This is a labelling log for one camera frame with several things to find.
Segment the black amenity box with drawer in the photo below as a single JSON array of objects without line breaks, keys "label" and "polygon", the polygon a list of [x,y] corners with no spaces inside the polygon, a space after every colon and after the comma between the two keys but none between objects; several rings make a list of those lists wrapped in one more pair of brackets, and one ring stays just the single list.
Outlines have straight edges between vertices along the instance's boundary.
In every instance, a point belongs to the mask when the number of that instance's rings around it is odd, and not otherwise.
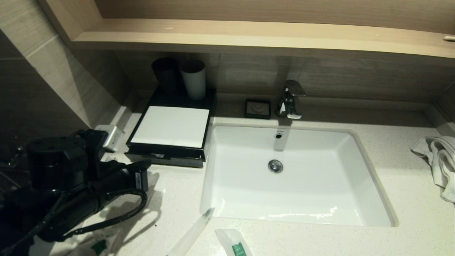
[{"label": "black amenity box with drawer", "polygon": [[[204,135],[203,145],[201,148],[178,147],[169,145],[156,144],[135,144],[131,142],[135,131],[138,129],[139,123],[149,106],[166,106],[166,107],[182,107],[182,108],[199,108],[209,110],[209,119],[207,121],[206,131]],[[141,114],[138,123],[133,129],[126,145],[128,151],[126,156],[131,161],[140,161],[150,159],[153,164],[180,166],[180,167],[195,167],[202,168],[208,158],[210,147],[211,132],[213,128],[213,120],[216,109],[216,90],[207,89],[206,96],[200,101],[193,101],[186,95],[166,96],[163,92],[155,92],[149,100],[144,112]]]}]

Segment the white sachet with green print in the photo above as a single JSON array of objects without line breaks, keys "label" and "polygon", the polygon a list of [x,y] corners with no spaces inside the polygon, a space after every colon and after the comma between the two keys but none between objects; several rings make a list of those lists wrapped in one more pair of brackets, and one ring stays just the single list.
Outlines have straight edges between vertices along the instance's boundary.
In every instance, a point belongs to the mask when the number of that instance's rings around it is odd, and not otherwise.
[{"label": "white sachet with green print", "polygon": [[78,256],[109,256],[117,237],[117,232],[94,232],[79,246]]}]

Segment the black tapered cup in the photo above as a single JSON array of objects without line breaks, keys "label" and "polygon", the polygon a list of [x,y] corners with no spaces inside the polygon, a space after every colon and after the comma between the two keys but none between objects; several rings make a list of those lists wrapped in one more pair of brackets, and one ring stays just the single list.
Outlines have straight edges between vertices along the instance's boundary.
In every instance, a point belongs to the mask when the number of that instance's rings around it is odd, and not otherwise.
[{"label": "black tapered cup", "polygon": [[159,58],[152,63],[151,68],[164,94],[177,95],[177,60],[172,57]]}]

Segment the white card sheet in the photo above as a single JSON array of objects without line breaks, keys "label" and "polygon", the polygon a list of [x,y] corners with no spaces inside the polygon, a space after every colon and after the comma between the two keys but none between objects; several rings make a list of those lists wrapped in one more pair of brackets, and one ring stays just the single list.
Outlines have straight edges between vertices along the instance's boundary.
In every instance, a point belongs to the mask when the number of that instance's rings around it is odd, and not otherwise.
[{"label": "white card sheet", "polygon": [[208,109],[149,106],[131,142],[201,148]]}]

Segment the grey cup with dark rim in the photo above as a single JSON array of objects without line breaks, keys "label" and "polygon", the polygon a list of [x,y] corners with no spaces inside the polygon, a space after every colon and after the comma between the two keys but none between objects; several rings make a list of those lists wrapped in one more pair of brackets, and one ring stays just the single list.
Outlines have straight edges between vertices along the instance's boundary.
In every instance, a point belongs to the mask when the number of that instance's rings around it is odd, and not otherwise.
[{"label": "grey cup with dark rim", "polygon": [[206,96],[206,67],[200,60],[186,60],[180,72],[190,99],[199,101]]}]

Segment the white packet with green label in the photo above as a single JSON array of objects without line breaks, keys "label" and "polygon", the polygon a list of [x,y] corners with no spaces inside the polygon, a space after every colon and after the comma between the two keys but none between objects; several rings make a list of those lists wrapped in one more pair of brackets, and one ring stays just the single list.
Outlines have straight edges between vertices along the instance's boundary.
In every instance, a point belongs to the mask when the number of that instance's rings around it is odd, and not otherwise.
[{"label": "white packet with green label", "polygon": [[240,231],[236,229],[216,229],[215,233],[226,256],[253,256]]}]

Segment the black square soap dish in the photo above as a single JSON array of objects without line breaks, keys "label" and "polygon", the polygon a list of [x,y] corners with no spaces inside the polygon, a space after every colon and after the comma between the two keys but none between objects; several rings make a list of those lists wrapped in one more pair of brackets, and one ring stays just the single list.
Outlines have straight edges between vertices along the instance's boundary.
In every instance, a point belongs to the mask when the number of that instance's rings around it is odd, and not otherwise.
[{"label": "black square soap dish", "polygon": [[[247,104],[248,104],[248,102],[263,102],[263,103],[267,103],[268,107],[269,107],[268,115],[248,114],[247,113]],[[253,118],[253,119],[270,119],[271,118],[271,102],[269,100],[246,99],[244,117],[245,118]]]}]

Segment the round grey soap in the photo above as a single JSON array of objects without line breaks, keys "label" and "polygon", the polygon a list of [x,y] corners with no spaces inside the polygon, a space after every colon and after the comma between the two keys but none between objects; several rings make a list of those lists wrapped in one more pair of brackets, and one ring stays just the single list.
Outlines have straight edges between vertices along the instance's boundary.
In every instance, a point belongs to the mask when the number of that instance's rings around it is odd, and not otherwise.
[{"label": "round grey soap", "polygon": [[247,104],[248,114],[268,115],[268,109],[268,104],[263,102],[248,102]]}]

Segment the white ceramic sink basin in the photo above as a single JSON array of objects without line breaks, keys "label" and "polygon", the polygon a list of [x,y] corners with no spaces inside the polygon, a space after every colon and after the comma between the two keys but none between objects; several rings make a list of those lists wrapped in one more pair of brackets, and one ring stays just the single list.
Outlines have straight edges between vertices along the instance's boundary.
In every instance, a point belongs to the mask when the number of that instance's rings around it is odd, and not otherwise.
[{"label": "white ceramic sink basin", "polygon": [[[279,174],[268,162],[283,164]],[[267,222],[394,227],[374,170],[346,130],[218,125],[201,212]]]}]

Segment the chrome faucet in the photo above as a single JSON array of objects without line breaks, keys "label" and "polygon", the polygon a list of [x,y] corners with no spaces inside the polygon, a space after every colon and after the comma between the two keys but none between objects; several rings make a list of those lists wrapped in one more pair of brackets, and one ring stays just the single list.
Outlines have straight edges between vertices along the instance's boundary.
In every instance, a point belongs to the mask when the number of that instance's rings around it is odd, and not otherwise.
[{"label": "chrome faucet", "polygon": [[275,114],[279,118],[301,119],[300,98],[305,96],[306,92],[299,82],[286,80]]}]

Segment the light wooden shelf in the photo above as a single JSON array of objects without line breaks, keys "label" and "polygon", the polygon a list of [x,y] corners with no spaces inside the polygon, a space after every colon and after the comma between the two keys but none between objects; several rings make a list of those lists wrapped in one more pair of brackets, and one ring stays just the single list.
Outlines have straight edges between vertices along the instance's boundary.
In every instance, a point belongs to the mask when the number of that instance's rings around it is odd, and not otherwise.
[{"label": "light wooden shelf", "polygon": [[354,50],[455,59],[446,34],[395,28],[282,22],[102,19],[73,39],[79,48],[171,52]]}]

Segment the white crumpled towel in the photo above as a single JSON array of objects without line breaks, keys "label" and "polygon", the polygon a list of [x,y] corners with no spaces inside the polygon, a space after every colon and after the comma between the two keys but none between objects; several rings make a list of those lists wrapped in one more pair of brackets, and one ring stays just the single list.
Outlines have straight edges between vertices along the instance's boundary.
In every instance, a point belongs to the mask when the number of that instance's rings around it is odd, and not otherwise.
[{"label": "white crumpled towel", "polygon": [[411,152],[429,164],[433,182],[441,189],[440,197],[455,204],[455,137],[421,138]]}]

